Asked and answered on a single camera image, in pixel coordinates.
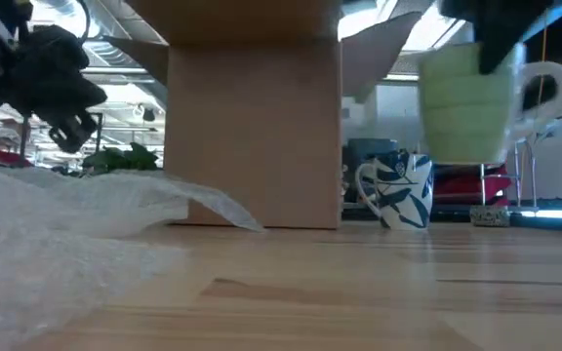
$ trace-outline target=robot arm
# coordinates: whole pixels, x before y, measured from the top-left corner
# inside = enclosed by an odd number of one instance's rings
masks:
[[[31,12],[28,0],[0,0],[0,106],[37,115],[60,149],[76,152],[97,129],[86,109],[107,96],[80,72],[89,65],[85,38],[57,25],[29,32]]]
[[[442,0],[442,15],[474,25],[474,41],[482,43],[479,71],[489,74],[543,12],[557,0]]]

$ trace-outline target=cardboard flap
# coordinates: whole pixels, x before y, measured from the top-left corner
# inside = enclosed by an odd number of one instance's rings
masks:
[[[166,45],[113,37],[104,39],[137,61],[158,82],[167,86],[169,48]]]
[[[396,62],[422,13],[412,12],[375,24],[341,40],[341,90],[355,96],[372,88]]]
[[[171,45],[337,38],[340,0],[127,0]]]

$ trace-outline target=blue and white mug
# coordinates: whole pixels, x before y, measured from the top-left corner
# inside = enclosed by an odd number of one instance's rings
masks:
[[[373,183],[376,202],[366,195],[363,182]],[[433,204],[433,164],[427,155],[392,151],[357,169],[359,195],[385,228],[423,230]]]

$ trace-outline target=mug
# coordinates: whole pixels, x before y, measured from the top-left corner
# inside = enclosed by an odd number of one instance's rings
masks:
[[[385,228],[422,230],[428,226],[433,203],[433,165],[427,155],[392,151],[357,169],[359,195]],[[362,182],[374,184],[371,201]]]
[[[478,72],[479,44],[444,46],[420,59],[421,121],[437,164],[503,163],[514,142],[541,132],[562,108],[562,65],[525,64],[516,44],[494,72]],[[524,88],[550,75],[555,98],[522,113]]]
[[[348,202],[355,203],[358,200],[359,193],[355,186],[354,176],[362,163],[372,160],[376,155],[386,154],[388,152],[398,150],[398,141],[388,138],[351,138],[348,140],[347,156],[348,156],[348,182],[350,183]],[[374,196],[374,190],[370,183],[364,182],[364,190],[368,195]]]

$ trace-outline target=bubble wrap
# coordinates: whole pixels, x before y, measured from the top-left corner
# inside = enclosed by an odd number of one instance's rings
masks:
[[[159,173],[79,179],[0,168],[0,350],[61,327],[166,269],[179,250],[104,238],[185,218],[187,199],[262,230],[218,190]]]

